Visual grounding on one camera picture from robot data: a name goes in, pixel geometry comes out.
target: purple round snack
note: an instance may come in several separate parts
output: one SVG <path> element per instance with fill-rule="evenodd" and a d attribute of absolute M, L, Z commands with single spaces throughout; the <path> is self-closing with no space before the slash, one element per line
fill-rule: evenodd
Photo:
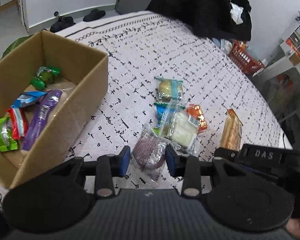
<path fill-rule="evenodd" d="M 136 143 L 132 155 L 142 168 L 155 170 L 165 161 L 165 148 L 167 143 L 155 136 L 145 136 Z"/>

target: black slipper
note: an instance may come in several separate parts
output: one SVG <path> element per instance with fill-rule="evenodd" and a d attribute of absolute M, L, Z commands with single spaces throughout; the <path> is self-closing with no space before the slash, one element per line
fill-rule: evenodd
<path fill-rule="evenodd" d="M 73 18 L 71 16 L 69 17 L 60 16 L 58 21 L 55 22 L 53 25 L 51 25 L 50 31 L 52 33 L 56 33 L 58 31 L 61 31 L 73 25 L 75 25 L 75 23 L 73 22 Z"/>
<path fill-rule="evenodd" d="M 91 13 L 87 14 L 84 18 L 83 21 L 84 22 L 91 22 L 91 21 L 95 21 L 98 20 L 100 18 L 102 18 L 103 16 L 106 15 L 105 11 L 99 11 L 98 9 L 93 9 L 91 11 Z"/>

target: finger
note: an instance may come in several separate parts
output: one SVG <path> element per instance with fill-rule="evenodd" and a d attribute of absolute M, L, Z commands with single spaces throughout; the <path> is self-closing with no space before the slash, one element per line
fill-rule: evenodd
<path fill-rule="evenodd" d="M 300 239 L 300 219 L 290 219 L 286 228 L 293 236 Z"/>

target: bed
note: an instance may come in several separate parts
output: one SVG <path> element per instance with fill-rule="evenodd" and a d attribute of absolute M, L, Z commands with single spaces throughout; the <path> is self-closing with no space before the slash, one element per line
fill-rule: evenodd
<path fill-rule="evenodd" d="M 198 140 L 199 158 L 209 161 L 219 146 L 225 113 L 233 108 L 243 123 L 242 144 L 291 148 L 268 104 L 251 81 L 209 39 L 198 38 L 178 20 L 141 11 L 80 22 L 57 33 L 109 56 L 108 93 L 65 161 L 74 156 L 85 161 L 103 154 L 118 154 L 124 145 L 133 149 L 143 124 L 156 124 L 154 76 L 182 79 L 186 102 L 198 103 L 205 112 L 209 131 Z M 181 189 L 182 178 L 172 178 L 165 166 L 156 183 L 149 182 L 131 165 L 120 188 Z M 85 188 L 93 192 L 94 178 Z M 210 190 L 202 177 L 202 190 Z M 7 190 L 0 186 L 0 208 Z"/>

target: green snack wrapper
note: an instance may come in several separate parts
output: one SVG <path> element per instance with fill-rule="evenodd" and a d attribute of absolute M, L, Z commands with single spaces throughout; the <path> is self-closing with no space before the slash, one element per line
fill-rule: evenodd
<path fill-rule="evenodd" d="M 160 127 L 154 127 L 154 128 L 152 128 L 152 130 L 154 131 L 154 133 L 155 133 L 156 135 L 159 136 L 159 133 L 160 133 Z"/>
<path fill-rule="evenodd" d="M 41 66 L 32 78 L 31 85 L 37 90 L 44 90 L 47 85 L 54 83 L 55 77 L 59 74 L 59 68 Z"/>
<path fill-rule="evenodd" d="M 13 151 L 18 149 L 18 142 L 12 139 L 12 123 L 9 118 L 0 119 L 0 152 Z"/>

